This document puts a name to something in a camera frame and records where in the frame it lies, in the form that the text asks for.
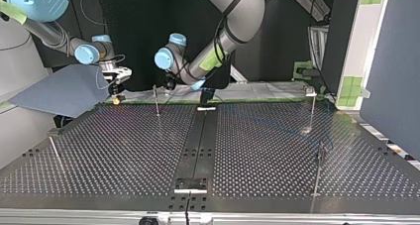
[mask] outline black curtain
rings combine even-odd
[[[214,37],[222,18],[208,0],[99,0],[117,54],[126,55],[123,65],[133,70],[126,84],[131,91],[161,85],[163,71],[155,53],[167,44],[171,33],[187,37],[188,56],[194,59]],[[230,80],[230,63],[218,69],[207,87],[224,88]]]

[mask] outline metal plate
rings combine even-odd
[[[207,211],[420,214],[420,171],[328,104],[312,117],[309,102],[218,110],[214,163],[201,164],[214,169]],[[321,143],[328,154],[313,199]]]
[[[45,141],[0,171],[0,207],[420,214],[420,171],[328,104],[217,108],[100,106],[54,139],[60,157]],[[189,176],[209,192],[173,194]]]
[[[168,105],[160,110],[158,117],[152,105],[98,107],[54,139],[60,157],[53,145],[45,143],[17,166],[4,169],[0,192],[9,198],[65,198],[93,204],[104,199],[120,203],[167,199],[195,107]]]

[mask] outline vertical metal pin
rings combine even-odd
[[[312,115],[314,115],[314,112],[315,112],[315,102],[316,102],[316,95],[314,96],[314,100],[312,102],[312,111],[311,111]]]
[[[158,89],[156,85],[154,85],[154,97],[155,97],[155,105],[157,107],[157,116],[160,117],[160,113],[158,110]]]

